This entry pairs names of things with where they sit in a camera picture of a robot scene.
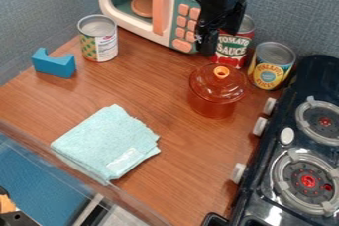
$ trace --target blue object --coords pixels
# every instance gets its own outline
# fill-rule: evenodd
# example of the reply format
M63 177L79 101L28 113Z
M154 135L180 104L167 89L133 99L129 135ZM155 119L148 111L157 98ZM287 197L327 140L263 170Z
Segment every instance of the blue object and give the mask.
M72 225L93 192L61 169L0 134L0 186L41 225Z
M75 72L74 55L50 57L45 48L39 48L32 56L34 69L61 78L71 78Z
M118 105L105 107L52 143L71 166L103 184L157 154L158 135Z

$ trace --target pink button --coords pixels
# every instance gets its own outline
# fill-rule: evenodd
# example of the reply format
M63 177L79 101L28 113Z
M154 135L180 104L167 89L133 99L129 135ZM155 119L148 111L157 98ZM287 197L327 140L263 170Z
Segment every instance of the pink button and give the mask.
M186 39L190 42L194 42L195 41L195 35L193 32L187 32L186 34Z
M183 28L176 28L176 35L180 38L184 38L186 30Z
M176 49L185 53L189 53L189 51L192 49L192 44L184 40L175 39L172 41L172 43Z
M188 15L188 11L189 11L189 6L186 4L180 4L179 5L179 9L178 12L180 15L186 16Z
M187 19L184 18L183 16L178 16L177 17L177 24L182 27L186 27Z
M189 12L189 17L193 20L197 20L200 15L200 9L199 8L191 8Z
M189 20L188 21L188 29L192 32L195 31L195 26L196 26L196 22L194 20Z

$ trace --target light blue towel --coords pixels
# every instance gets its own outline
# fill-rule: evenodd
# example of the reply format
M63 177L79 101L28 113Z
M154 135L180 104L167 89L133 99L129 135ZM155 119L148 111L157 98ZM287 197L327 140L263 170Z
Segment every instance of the light blue towel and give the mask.
M159 153L158 138L115 104L102 108L51 146L67 163L108 184Z

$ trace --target stovetop burner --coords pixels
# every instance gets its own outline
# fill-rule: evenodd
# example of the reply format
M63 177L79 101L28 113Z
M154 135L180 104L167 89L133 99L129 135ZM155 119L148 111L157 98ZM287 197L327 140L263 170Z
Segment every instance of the stovetop burner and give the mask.
M284 153L273 181L283 202L305 213L332 216L339 208L339 170L306 150Z
M339 146L339 107L309 96L295 111L299 129L318 143Z

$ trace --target microwave keypad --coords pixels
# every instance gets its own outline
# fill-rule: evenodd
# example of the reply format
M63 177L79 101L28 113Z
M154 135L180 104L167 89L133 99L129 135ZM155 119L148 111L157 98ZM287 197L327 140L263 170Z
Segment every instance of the microwave keypad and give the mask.
M199 18L200 9L190 8L186 4L178 6L179 15L176 18L177 28L175 34L177 39L172 41L173 46L185 53L192 50L192 43L195 42L195 26L196 20Z

